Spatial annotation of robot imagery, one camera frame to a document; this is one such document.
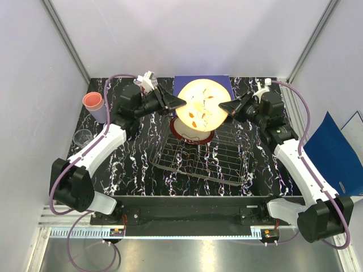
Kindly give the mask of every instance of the metal floor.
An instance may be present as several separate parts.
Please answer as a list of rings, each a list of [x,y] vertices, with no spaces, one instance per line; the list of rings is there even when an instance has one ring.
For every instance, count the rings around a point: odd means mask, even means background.
[[[292,230],[282,229],[281,241],[292,235]],[[96,241],[72,239],[72,255],[78,255]],[[122,262],[110,271],[343,271],[336,250],[321,242],[309,244],[301,236],[291,244],[267,248],[223,240],[123,240],[117,247]],[[98,271],[107,267],[112,257],[111,248],[97,245],[77,257],[75,262],[83,269]],[[77,271],[68,261],[66,239],[49,239],[41,271]]]

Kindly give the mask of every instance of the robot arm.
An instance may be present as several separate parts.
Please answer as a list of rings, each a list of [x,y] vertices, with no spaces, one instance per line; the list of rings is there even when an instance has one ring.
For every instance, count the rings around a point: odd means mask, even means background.
[[[302,150],[302,155],[312,172],[323,184],[323,189],[316,183],[298,154],[298,137],[289,124],[284,122],[284,103],[281,95],[269,91],[271,80],[256,93],[248,92],[239,99],[221,103],[220,107],[240,122],[247,120],[259,128],[261,140],[271,153],[283,163],[293,180],[298,185],[305,205],[291,203],[284,198],[265,202],[261,211],[263,217],[281,219],[297,226],[308,242],[325,239],[344,232],[344,227],[324,192],[328,192],[338,204],[345,220],[349,224],[353,201],[348,196],[339,196],[337,191],[322,177],[309,157]]]
[[[107,134],[105,126],[102,132],[80,152],[68,160],[59,158],[53,163],[49,191],[52,190],[62,171],[75,162],[56,187],[54,200],[79,212],[91,210],[108,215],[114,221],[120,220],[122,203],[95,192],[91,182],[92,176],[115,149],[138,133],[140,117],[156,111],[167,113],[186,104],[184,100],[170,95],[158,86],[153,77],[153,73],[148,72],[144,77],[138,78],[147,93],[146,96],[142,95],[138,85],[132,84],[124,88],[117,113],[108,127]]]

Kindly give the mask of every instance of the led light strip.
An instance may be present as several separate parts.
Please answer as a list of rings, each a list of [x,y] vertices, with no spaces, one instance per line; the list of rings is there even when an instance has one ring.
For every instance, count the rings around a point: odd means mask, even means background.
[[[70,228],[52,228],[50,238],[67,238]],[[251,235],[230,236],[111,236],[111,228],[74,228],[72,239],[139,239],[139,240],[261,240],[261,230],[252,228]]]

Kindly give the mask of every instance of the black base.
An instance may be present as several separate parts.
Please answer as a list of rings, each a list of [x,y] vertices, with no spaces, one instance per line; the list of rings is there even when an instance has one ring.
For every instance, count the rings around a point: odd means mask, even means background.
[[[265,197],[115,197],[124,205],[128,236],[239,236],[251,235],[250,226],[270,225],[252,215]],[[286,200],[304,204],[302,197]],[[110,224],[92,218],[92,225]]]

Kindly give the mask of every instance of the plastic cup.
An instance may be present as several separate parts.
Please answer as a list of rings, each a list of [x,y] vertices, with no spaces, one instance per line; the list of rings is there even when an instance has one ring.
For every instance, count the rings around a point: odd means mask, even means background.
[[[80,129],[73,136],[73,142],[81,149],[85,148],[92,140],[92,132],[88,129]]]
[[[106,105],[100,93],[89,92],[83,97],[82,102],[98,123],[104,124],[107,122]]]

